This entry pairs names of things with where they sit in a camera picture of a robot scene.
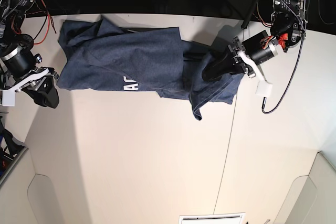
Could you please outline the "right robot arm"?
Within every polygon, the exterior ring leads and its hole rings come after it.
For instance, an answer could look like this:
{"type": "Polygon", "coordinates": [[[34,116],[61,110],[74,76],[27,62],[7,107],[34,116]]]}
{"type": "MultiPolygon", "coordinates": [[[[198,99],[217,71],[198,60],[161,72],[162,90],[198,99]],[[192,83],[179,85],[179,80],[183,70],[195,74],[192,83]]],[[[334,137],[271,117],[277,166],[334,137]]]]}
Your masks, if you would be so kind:
{"type": "Polygon", "coordinates": [[[53,27],[52,17],[44,0],[1,0],[1,106],[14,107],[15,97],[24,92],[35,104],[55,109],[59,95],[55,88],[58,73],[41,67],[42,57],[33,54],[39,45],[36,38],[25,34],[21,26],[29,10],[40,1],[45,25],[53,27]]]}

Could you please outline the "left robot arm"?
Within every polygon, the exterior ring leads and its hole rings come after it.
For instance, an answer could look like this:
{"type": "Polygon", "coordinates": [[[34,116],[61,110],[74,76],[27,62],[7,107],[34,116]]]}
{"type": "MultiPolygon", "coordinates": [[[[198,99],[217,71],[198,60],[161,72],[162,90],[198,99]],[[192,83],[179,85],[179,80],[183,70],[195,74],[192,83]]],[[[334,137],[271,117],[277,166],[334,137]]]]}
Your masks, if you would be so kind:
{"type": "Polygon", "coordinates": [[[244,41],[234,38],[224,53],[205,67],[204,81],[218,81],[227,73],[255,77],[259,66],[277,55],[276,46],[287,52],[304,40],[306,0],[272,0],[272,7],[270,22],[260,20],[270,31],[261,31],[244,41]]]}

